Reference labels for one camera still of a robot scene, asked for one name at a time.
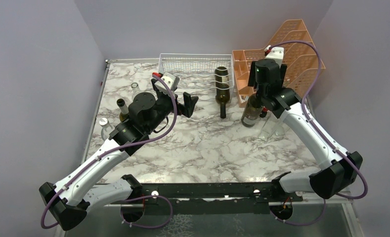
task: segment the white wire basket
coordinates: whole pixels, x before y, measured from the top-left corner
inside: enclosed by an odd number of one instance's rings
[[[216,89],[215,69],[226,67],[228,70],[228,88],[230,99],[234,92],[234,67],[231,54],[160,54],[160,73],[171,73],[180,78],[178,90],[190,90],[196,96],[202,94],[200,100],[214,100]]]

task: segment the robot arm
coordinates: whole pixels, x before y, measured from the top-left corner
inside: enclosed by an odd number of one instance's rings
[[[256,88],[261,104],[299,136],[321,170],[288,172],[272,183],[279,193],[315,192],[322,198],[330,198],[355,181],[357,172],[348,161],[359,169],[362,157],[358,152],[351,154],[339,145],[303,107],[299,95],[283,87],[287,67],[282,64],[282,59],[283,48],[275,47],[265,59],[252,62],[249,85]]]
[[[175,113],[171,128],[177,115],[191,117],[198,97],[191,97],[185,92],[184,105],[179,104],[173,93],[177,89],[179,78],[168,73],[154,73],[153,77],[156,79],[151,82],[157,99],[148,92],[138,94],[129,105],[129,117],[115,127],[96,153],[67,177],[55,184],[46,182],[39,188],[46,210],[52,213],[63,230],[74,228],[89,211],[99,206],[129,198],[139,185],[132,176],[124,176],[103,187],[93,186],[143,144],[165,136],[168,132],[155,139],[150,140],[148,137],[171,112]],[[56,224],[45,226],[43,216],[41,225],[48,229]]]

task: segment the marble surface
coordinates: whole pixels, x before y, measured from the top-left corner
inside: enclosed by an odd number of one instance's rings
[[[137,82],[142,91],[154,92],[150,79],[157,70],[158,63],[110,65],[87,157],[103,143],[98,120],[105,117],[117,125],[120,111],[116,100],[122,97],[130,104],[132,82]],[[144,145],[109,171],[100,183],[115,182],[124,174],[132,174],[141,183],[261,182],[286,171],[316,167],[310,151],[292,130],[264,142],[258,138],[264,120],[252,128],[244,127],[240,122],[243,109],[238,107],[235,96],[227,106],[227,118],[221,119],[213,89],[185,91],[200,97],[193,116],[179,116],[171,133]],[[181,92],[176,91],[183,103]]]

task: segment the white bottle cap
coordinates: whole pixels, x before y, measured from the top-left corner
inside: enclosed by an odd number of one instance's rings
[[[104,127],[104,126],[106,126],[108,124],[109,124],[109,120],[107,118],[101,118],[99,120],[99,125],[102,126],[102,127]]]

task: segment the brown bottle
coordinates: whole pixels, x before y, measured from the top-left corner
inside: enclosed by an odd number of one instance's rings
[[[228,69],[226,67],[217,67],[215,69],[215,87],[217,88],[215,100],[219,103],[220,117],[223,119],[227,117],[225,105],[230,101],[230,85]]]
[[[123,122],[129,116],[128,106],[125,104],[125,100],[123,99],[118,99],[116,101],[116,104],[118,105],[119,109],[121,109],[121,113],[119,114],[119,120]]]
[[[241,116],[241,123],[246,127],[253,127],[259,120],[262,109],[263,106],[260,105],[260,99],[256,94],[251,95]]]

